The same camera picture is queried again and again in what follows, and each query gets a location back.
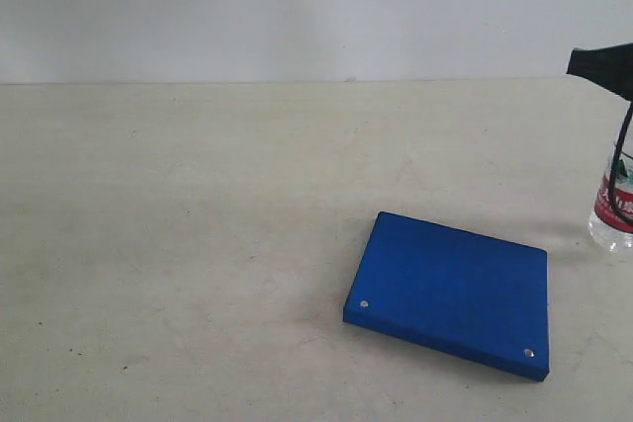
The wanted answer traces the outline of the clear bottle with red label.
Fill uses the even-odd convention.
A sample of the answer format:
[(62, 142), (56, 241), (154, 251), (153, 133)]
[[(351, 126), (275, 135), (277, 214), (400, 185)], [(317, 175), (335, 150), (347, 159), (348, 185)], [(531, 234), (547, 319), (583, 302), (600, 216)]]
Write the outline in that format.
[(632, 137), (628, 136), (616, 162), (613, 193), (610, 171), (612, 156), (604, 173), (588, 220), (592, 239), (611, 253), (632, 253)]

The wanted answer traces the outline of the blue binder folder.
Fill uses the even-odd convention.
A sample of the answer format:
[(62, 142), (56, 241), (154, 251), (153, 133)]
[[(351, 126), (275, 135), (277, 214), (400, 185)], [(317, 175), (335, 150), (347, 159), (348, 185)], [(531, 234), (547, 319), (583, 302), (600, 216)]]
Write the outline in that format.
[(342, 319), (542, 381), (550, 372), (548, 254), (381, 211)]

